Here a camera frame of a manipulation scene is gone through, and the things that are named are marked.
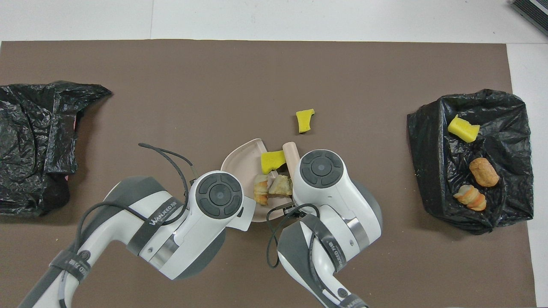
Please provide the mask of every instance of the circular button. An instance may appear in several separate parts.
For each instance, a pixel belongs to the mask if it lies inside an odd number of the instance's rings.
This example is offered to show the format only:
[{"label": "circular button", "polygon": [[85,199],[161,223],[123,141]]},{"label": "circular button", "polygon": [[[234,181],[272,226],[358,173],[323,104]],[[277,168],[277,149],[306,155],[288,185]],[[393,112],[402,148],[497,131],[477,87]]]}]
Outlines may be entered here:
[{"label": "circular button", "polygon": [[81,256],[82,259],[87,261],[89,257],[92,255],[92,253],[89,252],[89,250],[82,250],[78,255]]},{"label": "circular button", "polygon": [[312,162],[312,172],[317,176],[325,176],[331,172],[331,161],[327,158],[320,157]]},{"label": "circular button", "polygon": [[337,293],[339,293],[339,296],[342,297],[342,298],[345,298],[348,296],[348,292],[343,289],[343,288],[339,288],[339,290],[337,291]]},{"label": "circular button", "polygon": [[231,197],[230,189],[222,184],[211,187],[211,190],[209,191],[209,199],[216,206],[224,206],[230,201]]}]

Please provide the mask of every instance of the sponge piece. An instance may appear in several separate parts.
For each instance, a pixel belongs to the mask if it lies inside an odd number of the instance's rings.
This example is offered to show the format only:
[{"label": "sponge piece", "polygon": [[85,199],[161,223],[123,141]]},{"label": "sponge piece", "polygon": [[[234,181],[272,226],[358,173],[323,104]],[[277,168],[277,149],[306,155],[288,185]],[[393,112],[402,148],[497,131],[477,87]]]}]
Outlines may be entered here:
[{"label": "sponge piece", "polygon": [[263,174],[278,169],[286,163],[286,156],[283,151],[266,152],[261,154],[261,169]]},{"label": "sponge piece", "polygon": [[314,109],[297,111],[297,122],[299,122],[299,133],[308,132],[310,130],[310,118],[314,114]]},{"label": "sponge piece", "polygon": [[463,139],[465,142],[474,142],[480,132],[479,125],[471,125],[465,119],[459,118],[459,115],[456,115],[453,120],[449,123],[447,130],[450,133],[453,133]]}]

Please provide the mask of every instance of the pastry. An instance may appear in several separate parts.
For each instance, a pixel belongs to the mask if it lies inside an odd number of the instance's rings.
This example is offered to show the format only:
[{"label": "pastry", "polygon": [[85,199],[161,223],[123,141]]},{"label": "pastry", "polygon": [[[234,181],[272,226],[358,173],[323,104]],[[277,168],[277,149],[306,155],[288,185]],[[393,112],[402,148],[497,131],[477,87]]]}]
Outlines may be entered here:
[{"label": "pastry", "polygon": [[485,195],[472,185],[463,185],[459,188],[459,192],[453,195],[460,203],[466,205],[467,208],[475,211],[485,210],[487,202]]},{"label": "pastry", "polygon": [[268,175],[258,174],[253,181],[253,199],[255,202],[262,206],[267,206],[269,200],[267,199],[268,190]]},{"label": "pastry", "polygon": [[499,175],[486,158],[474,159],[469,168],[476,182],[483,187],[493,187],[499,182]]},{"label": "pastry", "polygon": [[270,195],[290,196],[293,194],[291,180],[287,175],[279,175],[274,179],[269,188]]}]

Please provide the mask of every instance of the plastic bag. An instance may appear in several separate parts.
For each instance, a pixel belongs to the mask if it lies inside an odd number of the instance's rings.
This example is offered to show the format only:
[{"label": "plastic bag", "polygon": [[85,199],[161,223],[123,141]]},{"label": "plastic bag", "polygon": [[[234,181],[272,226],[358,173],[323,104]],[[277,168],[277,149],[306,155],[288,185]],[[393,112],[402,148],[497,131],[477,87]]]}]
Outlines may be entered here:
[{"label": "plastic bag", "polygon": [[[466,143],[447,131],[459,115],[480,124],[476,141]],[[425,210],[443,221],[479,235],[533,218],[533,170],[525,103],[515,95],[482,90],[446,95],[407,116],[413,166]],[[485,157],[500,176],[494,187],[479,186],[469,170]],[[453,194],[471,184],[486,196],[476,212]]]},{"label": "plastic bag", "polygon": [[109,94],[66,81],[0,87],[0,214],[38,216],[69,201],[76,122]]}]

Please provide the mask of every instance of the white table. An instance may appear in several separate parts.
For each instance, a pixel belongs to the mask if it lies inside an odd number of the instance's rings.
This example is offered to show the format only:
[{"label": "white table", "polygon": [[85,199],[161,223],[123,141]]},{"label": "white table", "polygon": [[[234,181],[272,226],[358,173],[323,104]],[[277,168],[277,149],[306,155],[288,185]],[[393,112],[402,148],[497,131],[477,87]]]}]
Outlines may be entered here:
[{"label": "white table", "polygon": [[155,38],[507,44],[513,92],[527,103],[532,131],[535,218],[527,223],[537,305],[548,306],[548,37],[506,0],[0,2],[0,44]]}]

